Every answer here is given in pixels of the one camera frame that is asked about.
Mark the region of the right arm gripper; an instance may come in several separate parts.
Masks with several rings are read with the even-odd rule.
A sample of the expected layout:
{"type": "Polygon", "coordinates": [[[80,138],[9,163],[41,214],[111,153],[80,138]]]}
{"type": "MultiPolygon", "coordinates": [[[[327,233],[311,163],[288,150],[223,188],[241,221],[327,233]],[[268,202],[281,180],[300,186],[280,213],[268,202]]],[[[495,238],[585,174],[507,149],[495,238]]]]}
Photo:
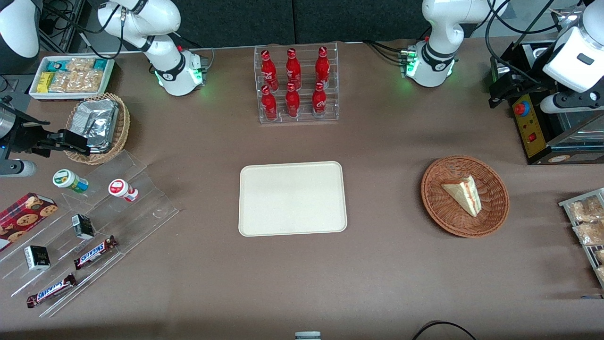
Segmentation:
{"type": "Polygon", "coordinates": [[[56,141],[47,143],[47,149],[39,146],[40,142],[47,140],[48,131],[43,126],[49,125],[47,120],[26,118],[18,115],[9,115],[12,127],[8,132],[8,153],[33,153],[41,157],[50,157],[51,150],[90,155],[88,139],[73,131],[60,129],[56,133],[56,141]]]}

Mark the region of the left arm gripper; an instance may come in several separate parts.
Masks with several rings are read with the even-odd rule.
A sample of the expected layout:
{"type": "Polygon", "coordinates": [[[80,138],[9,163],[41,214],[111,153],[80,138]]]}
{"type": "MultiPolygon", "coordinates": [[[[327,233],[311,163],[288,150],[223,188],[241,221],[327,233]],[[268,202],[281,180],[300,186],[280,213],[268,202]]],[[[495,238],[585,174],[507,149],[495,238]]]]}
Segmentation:
{"type": "Polygon", "coordinates": [[[530,93],[554,94],[558,90],[557,81],[546,75],[542,70],[526,72],[527,76],[517,71],[507,71],[489,87],[489,107],[494,109],[505,101],[518,99],[530,93]]]}

